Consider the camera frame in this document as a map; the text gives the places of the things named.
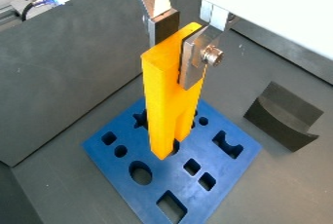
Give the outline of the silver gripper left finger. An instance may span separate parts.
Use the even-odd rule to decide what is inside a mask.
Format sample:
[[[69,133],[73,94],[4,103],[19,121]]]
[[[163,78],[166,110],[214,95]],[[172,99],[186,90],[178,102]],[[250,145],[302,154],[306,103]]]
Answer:
[[[138,0],[143,11],[143,23],[154,47],[178,31],[179,12],[171,7],[170,0]]]

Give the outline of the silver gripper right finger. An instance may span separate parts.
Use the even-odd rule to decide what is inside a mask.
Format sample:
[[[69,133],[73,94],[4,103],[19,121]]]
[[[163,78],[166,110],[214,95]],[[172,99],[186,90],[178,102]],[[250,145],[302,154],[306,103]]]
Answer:
[[[207,66],[218,66],[223,51],[219,37],[239,18],[209,1],[202,1],[201,19],[207,23],[182,40],[178,84],[188,90],[203,78]]]

